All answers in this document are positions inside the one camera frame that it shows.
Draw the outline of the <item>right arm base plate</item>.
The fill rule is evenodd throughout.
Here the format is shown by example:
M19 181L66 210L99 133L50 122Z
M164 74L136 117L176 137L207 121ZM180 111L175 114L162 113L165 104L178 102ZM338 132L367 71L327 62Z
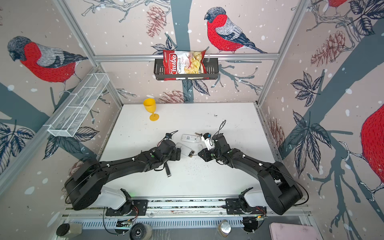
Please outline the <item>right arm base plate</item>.
M222 206L227 215L266 215L267 208L263 206L250 207L246 202L239 199L225 199Z

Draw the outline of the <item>grey small remote control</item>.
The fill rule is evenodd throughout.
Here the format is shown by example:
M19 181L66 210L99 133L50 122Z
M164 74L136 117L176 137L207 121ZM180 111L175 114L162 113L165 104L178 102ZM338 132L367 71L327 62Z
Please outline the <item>grey small remote control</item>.
M193 149L191 149L188 146L185 146L181 143L177 143L176 148L181 150L182 155L189 157L189 158L193 157L195 154L195 151Z

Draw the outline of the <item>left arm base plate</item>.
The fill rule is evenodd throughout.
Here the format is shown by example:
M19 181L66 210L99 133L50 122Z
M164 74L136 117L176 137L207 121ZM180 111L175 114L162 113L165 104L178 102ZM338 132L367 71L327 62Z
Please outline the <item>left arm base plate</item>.
M107 208L105 215L107 217L145 216L148 203L148 200L129 200L117 210Z

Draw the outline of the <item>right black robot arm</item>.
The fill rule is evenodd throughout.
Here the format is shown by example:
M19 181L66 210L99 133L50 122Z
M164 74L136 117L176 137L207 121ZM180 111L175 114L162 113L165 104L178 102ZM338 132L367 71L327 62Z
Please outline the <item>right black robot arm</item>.
M256 178L262 189L267 206L283 215L303 198L299 184L292 178L284 164L263 162L231 148L223 134L201 136L206 147L198 153L205 162L215 160L230 168L241 170Z

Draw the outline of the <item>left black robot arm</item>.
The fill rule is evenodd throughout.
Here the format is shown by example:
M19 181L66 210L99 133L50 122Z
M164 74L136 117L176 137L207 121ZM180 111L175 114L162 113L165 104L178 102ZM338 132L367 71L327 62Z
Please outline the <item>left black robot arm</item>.
M65 189L73 209L80 211L102 197L102 189L108 182L135 173L157 170L168 161L180 159L181 149L171 140L163 140L158 147L121 160L99 162L90 159L69 177Z

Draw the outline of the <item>white remote control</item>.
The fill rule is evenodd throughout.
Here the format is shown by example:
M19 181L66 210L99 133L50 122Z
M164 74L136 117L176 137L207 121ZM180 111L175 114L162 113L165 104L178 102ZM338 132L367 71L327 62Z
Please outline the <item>white remote control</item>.
M197 135L183 134L181 136L181 141L182 142L187 142L187 143L199 143L201 141L201 137L197 136Z

